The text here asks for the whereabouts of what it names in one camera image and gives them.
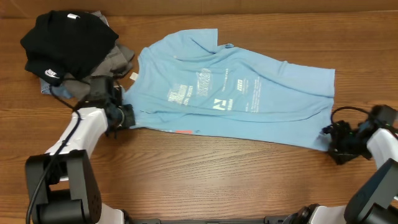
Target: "blue t-shirt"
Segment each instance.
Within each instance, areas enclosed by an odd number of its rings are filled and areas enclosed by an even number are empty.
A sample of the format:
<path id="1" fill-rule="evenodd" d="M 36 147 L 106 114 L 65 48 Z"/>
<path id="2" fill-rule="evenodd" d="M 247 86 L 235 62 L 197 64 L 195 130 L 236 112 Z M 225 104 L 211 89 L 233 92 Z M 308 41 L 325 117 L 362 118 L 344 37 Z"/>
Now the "blue t-shirt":
<path id="1" fill-rule="evenodd" d="M 125 94 L 136 126 L 327 150 L 333 69 L 218 45 L 217 29 L 183 30 L 144 48 Z"/>

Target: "wooden surface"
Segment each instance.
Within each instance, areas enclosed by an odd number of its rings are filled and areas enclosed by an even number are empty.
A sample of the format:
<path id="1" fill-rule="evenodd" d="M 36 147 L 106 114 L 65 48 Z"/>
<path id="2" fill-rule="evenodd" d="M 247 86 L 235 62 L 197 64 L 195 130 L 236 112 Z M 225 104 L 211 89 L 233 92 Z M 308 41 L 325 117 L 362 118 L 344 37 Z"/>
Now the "wooden surface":
<path id="1" fill-rule="evenodd" d="M 108 20 L 137 54 L 178 30 L 216 27 L 219 44 L 335 68 L 335 108 L 398 108 L 398 12 Z M 41 94 L 39 80 L 24 71 L 19 40 L 33 25 L 33 19 L 0 21 L 0 223 L 23 222 L 25 160 L 44 153 L 70 121 L 70 110 Z M 132 81 L 122 84 L 128 88 Z M 337 119 L 356 124 L 364 116 L 342 111 Z M 118 136 L 103 136 L 91 163 L 103 201 L 134 218 L 261 218 L 311 203 L 344 205 L 376 170 L 363 158 L 336 166 L 324 153 L 268 142 L 149 129 Z"/>
<path id="2" fill-rule="evenodd" d="M 102 11 L 107 16 L 398 10 L 396 0 L 0 0 L 0 17 L 36 18 L 50 10 Z"/>

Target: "black shirt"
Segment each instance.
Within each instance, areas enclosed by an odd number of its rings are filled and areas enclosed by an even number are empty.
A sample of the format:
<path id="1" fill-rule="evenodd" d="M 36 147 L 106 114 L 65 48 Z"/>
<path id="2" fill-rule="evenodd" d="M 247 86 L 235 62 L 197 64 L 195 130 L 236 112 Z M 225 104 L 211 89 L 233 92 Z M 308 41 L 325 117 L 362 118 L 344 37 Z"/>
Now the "black shirt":
<path id="1" fill-rule="evenodd" d="M 117 38 L 90 13 L 50 11 L 39 16 L 21 40 L 28 58 L 25 69 L 54 85 L 62 82 L 66 72 L 76 79 L 84 78 L 105 58 Z"/>

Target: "wooden table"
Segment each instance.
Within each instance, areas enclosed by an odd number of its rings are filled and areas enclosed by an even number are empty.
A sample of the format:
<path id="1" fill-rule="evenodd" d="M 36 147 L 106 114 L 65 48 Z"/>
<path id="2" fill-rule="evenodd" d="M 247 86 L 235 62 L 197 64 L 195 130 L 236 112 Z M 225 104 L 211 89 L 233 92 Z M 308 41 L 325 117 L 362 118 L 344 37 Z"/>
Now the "wooden table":
<path id="1" fill-rule="evenodd" d="M 109 17 L 139 52 L 182 29 L 219 28 L 219 44 L 301 65 L 335 68 L 335 108 L 398 108 L 398 12 Z M 40 93 L 24 70 L 19 40 L 32 19 L 0 20 L 0 223 L 22 223 L 28 205 L 24 163 L 44 153 L 70 110 Z M 125 78 L 128 88 L 132 81 Z M 336 117 L 356 125 L 365 116 Z M 91 157 L 103 202 L 134 218 L 261 218 L 304 205 L 344 205 L 376 170 L 356 159 L 336 166 L 324 153 L 269 142 L 170 134 L 150 129 L 103 136 Z"/>

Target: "white tag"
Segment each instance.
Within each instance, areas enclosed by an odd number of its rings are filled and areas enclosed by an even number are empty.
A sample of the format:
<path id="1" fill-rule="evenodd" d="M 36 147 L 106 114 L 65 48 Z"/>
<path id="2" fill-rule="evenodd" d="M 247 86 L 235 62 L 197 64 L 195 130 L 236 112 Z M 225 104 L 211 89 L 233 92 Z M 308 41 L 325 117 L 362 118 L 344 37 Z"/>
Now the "white tag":
<path id="1" fill-rule="evenodd" d="M 80 16 L 78 16 L 78 15 L 74 15 L 74 14 L 72 14 L 72 13 L 69 13 L 69 14 L 68 14 L 68 18 L 76 19 L 77 17 L 80 18 Z"/>
<path id="2" fill-rule="evenodd" d="M 138 74 L 135 73 L 135 72 L 133 72 L 133 73 L 131 74 L 131 76 L 130 76 L 130 79 L 132 79 L 132 80 L 134 80 L 134 81 L 136 81 L 137 78 L 138 78 Z"/>

